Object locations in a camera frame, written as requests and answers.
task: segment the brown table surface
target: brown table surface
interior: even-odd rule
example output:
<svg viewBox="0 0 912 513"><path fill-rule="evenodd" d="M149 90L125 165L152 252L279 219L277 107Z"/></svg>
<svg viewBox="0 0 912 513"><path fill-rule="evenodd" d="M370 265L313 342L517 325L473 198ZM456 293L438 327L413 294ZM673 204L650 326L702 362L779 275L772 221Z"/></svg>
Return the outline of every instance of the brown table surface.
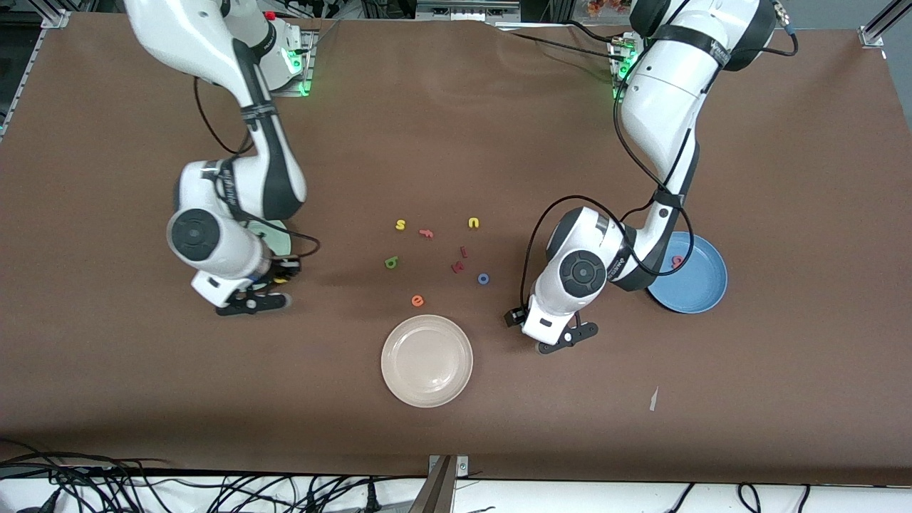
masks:
<svg viewBox="0 0 912 513"><path fill-rule="evenodd" d="M725 299L686 316L608 288L583 312L597 339L543 357L502 320L536 218L564 194L622 213L652 192L613 133L604 60L475 22L341 23L313 94L277 101L310 190L290 225L324 249L290 310L222 319L164 236L182 166L224 155L192 80L125 16L73 15L0 145L0 434L197 468L417 475L461 453L487 477L907 484L909 131L880 51L800 37L799 57L720 77L701 114L688 210ZM233 99L202 100L239 141ZM380 374L418 313L474 350L437 409Z"/></svg>

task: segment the black cable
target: black cable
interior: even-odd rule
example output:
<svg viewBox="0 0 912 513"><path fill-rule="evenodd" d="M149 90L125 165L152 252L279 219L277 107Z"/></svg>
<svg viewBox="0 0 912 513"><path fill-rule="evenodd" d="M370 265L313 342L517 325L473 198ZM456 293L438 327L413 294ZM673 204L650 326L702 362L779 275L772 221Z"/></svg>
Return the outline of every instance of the black cable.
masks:
<svg viewBox="0 0 912 513"><path fill-rule="evenodd" d="M681 506L684 505L684 499L687 498L687 495L690 493L690 490L692 490L696 485L697 485L697 483L690 483L689 485L687 485L687 487L684 488L684 491L681 492L680 497L678 497L678 502L675 504L675 507L672 509L669 509L668 513L678 513L678 511L681 509Z"/></svg>
<svg viewBox="0 0 912 513"><path fill-rule="evenodd" d="M206 117L206 113L202 110L202 102L200 102L200 78L199 77L193 77L193 97L196 99L196 109L197 109L197 111L200 112L200 117L202 118L202 122L205 123L206 129L209 131L209 133L212 135L212 137L215 139L215 141L219 143L219 146L221 146L223 150L225 150L226 152L229 152L229 153L240 154L240 153L247 153L250 151L251 148L254 147L253 140L249 139L249 136L250 136L249 132L246 135L244 135L244 142L241 143L241 148L239 150L232 150L224 142L222 142L222 139L218 136L217 133L215 133L215 129L212 128L212 124L209 123L209 118Z"/></svg>
<svg viewBox="0 0 912 513"><path fill-rule="evenodd" d="M811 485L804 485L804 493L801 495L801 502L798 503L798 510L796 513L804 513L804 503L807 502L807 498L811 496Z"/></svg>
<svg viewBox="0 0 912 513"><path fill-rule="evenodd" d="M589 50L589 49L581 48L581 47L574 47L571 45L565 45L564 43L558 43L557 41L550 41L548 39L541 39L540 37L527 36L526 34L517 34L515 32L510 32L510 34L513 34L516 37L521 37L523 39L529 39L530 41L537 41L539 43L545 43L546 45L551 45L553 47L566 48L568 50L573 50L574 52L580 52L580 53L594 55L594 56L598 56L598 57L610 58L612 60L624 60L624 58L621 56L610 55L610 54L603 53L603 52L596 52L594 50Z"/></svg>
<svg viewBox="0 0 912 513"><path fill-rule="evenodd" d="M679 269L684 268L684 264L687 263L687 261L690 259L690 255L693 253L693 246L694 246L693 226L690 223L690 217L687 215L687 212L683 208L678 209L678 212L680 212L681 217L684 218L685 224L687 224L687 231L688 231L688 236L689 236L687 254L684 256L684 259L681 260L681 263L679 266L671 269L670 271L656 272L656 271L652 270L651 268L646 267L646 265L643 264L643 261L639 259L639 257L637 256L636 253L634 253L633 241L627 234L627 230L624 227L624 224L621 223L621 221L617 218L617 216L615 216L615 214L613 212L611 212L611 210L609 210L608 207L604 206L603 204L600 204L598 201L596 201L588 196L584 196L581 194L570 194L568 196L564 196L563 198L560 198L559 200L551 203L550 205L548 205L548 207L546 209L544 209L544 212L538 218L538 222L535 223L535 228L533 228L532 235L529 237L529 244L528 244L528 246L526 246L526 249L525 249L525 260L523 261L523 277L520 280L520 284L519 284L519 301L520 301L519 304L526 311L528 311L528 309L529 309L529 302L526 300L526 297L525 297L525 279L526 279L526 276L527 276L528 270L529 270L529 257L532 254L532 245L535 240L535 235L538 233L538 228L541 227L542 222L544 221L544 218L548 215L548 213L551 212L559 204L570 201L570 200L582 200L585 202L589 202L590 204L593 204L593 205L597 206L598 208L600 208L602 210L602 212L604 212L608 216L608 218L610 218L617 225L617 228L621 231L621 236L623 237L624 244L630 248L630 258L633 259L633 261L637 263L637 267L639 267L640 269L643 270L643 272L645 272L651 276L664 277L664 276L670 276L670 275L675 274L676 272L678 272Z"/></svg>
<svg viewBox="0 0 912 513"><path fill-rule="evenodd" d="M746 500L744 500L743 492L744 492L745 487L748 488L753 493L753 501L757 505L756 509L751 508L751 505L748 504ZM744 507L747 508L747 510L750 511L751 513L760 513L760 494L757 493L757 488L755 488L752 484L741 483L738 485L738 500L740 500L741 503L744 505Z"/></svg>
<svg viewBox="0 0 912 513"><path fill-rule="evenodd" d="M617 34L615 36L607 36L607 37L600 36L600 35L596 34L595 32L589 30L589 27L587 27L587 26L583 25L582 23L579 23L578 21L573 20L573 19L568 19L566 21L563 21L563 22L561 22L561 25L575 26L576 28L582 30L587 36L592 37L594 40L601 41L603 43L610 43L611 39L624 35L624 33L621 32L620 34Z"/></svg>
<svg viewBox="0 0 912 513"><path fill-rule="evenodd" d="M769 47L741 48L741 49L737 49L737 50L731 52L731 54L734 56L736 54L740 54L740 53L744 53L744 52L764 52L764 53L779 55L779 56L783 56L783 57L794 57L794 56L798 55L798 36L795 35L795 33L792 31L792 32L789 32L789 37L792 39L792 51L785 51L785 50L780 50L777 48L769 48Z"/></svg>
<svg viewBox="0 0 912 513"><path fill-rule="evenodd" d="M248 504L254 502L254 498L259 500L260 497L263 497L263 492L265 492L268 488L273 487L273 486L281 483L282 481L285 481L286 479L290 479L290 478L291 478L290 476L281 476L278 479L266 484L264 487L261 487L260 489L256 490L252 494L250 494L250 496L244 502L242 502L240 505L238 505L235 508L232 508L232 512L241 513L241 511L244 509L244 506L247 506Z"/></svg>
<svg viewBox="0 0 912 513"><path fill-rule="evenodd" d="M624 213L624 215L621 215L621 223L623 223L624 220L627 219L627 217L630 216L631 214L635 214L637 212L643 212L644 210L646 210L647 208L652 206L652 204L655 203L655 201L656 200L649 198L649 201L647 201L646 204L644 204L643 206L626 211Z"/></svg>

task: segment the metal frame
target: metal frame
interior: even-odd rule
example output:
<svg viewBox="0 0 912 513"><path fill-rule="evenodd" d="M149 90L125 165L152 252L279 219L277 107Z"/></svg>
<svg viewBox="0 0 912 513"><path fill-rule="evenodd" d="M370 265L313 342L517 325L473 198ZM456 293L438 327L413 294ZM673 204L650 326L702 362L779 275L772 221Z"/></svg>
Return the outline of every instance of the metal frame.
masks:
<svg viewBox="0 0 912 513"><path fill-rule="evenodd" d="M41 49L41 45L45 41L47 30L48 29L46 28L41 30L41 34L38 35L38 40L35 42L35 49L32 50L32 55L28 58L26 71L22 74L22 78L19 80L19 86L16 88L16 94L13 97L13 101L11 101L9 104L9 111L6 113L6 117L3 119L3 125L0 126L0 142L3 142L3 138L6 135L6 128L9 126L10 120L13 119L13 112L16 110L16 105L19 104L19 97L22 96L23 89L26 88L26 80L28 80L28 76L32 73L32 67L35 65L35 59L38 58L38 50Z"/></svg>
<svg viewBox="0 0 912 513"><path fill-rule="evenodd" d="M453 493L456 491L456 473L459 469L459 458L456 455L437 456L428 479L415 497L409 513L451 513Z"/></svg>
<svg viewBox="0 0 912 513"><path fill-rule="evenodd" d="M95 0L28 0L35 12L44 20L41 28L63 28L67 26L69 13L95 9Z"/></svg>
<svg viewBox="0 0 912 513"><path fill-rule="evenodd" d="M858 37L861 39L862 45L865 47L882 47L884 45L884 33L908 14L910 9L912 9L912 0L890 0L889 5L884 7L884 10L858 29Z"/></svg>

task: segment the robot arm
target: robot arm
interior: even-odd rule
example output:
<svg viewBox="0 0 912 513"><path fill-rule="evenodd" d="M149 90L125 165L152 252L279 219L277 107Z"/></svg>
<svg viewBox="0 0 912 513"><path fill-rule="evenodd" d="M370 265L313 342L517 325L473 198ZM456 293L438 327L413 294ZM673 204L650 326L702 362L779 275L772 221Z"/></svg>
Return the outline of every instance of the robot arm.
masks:
<svg viewBox="0 0 912 513"><path fill-rule="evenodd" d="M620 115L663 186L640 229L624 225L622 232L614 220L587 207L561 219L546 248L547 267L529 298L523 333L549 346L573 345L582 332L567 323L606 283L640 290L655 280L700 157L694 128L707 92L722 69L741 69L756 58L757 52L740 52L735 60L731 52L764 46L775 16L769 0L634 2L631 23L653 43L627 78ZM540 344L540 349L547 348Z"/></svg>
<svg viewBox="0 0 912 513"><path fill-rule="evenodd" d="M155 58L234 95L256 147L254 156L187 164L168 224L171 249L199 270L193 287L225 307L273 264L265 243L239 222L245 214L287 219L306 198L304 175L259 67L261 56L233 35L248 40L268 35L268 22L254 0L127 0L126 5L137 39ZM226 18L231 11L235 16Z"/></svg>

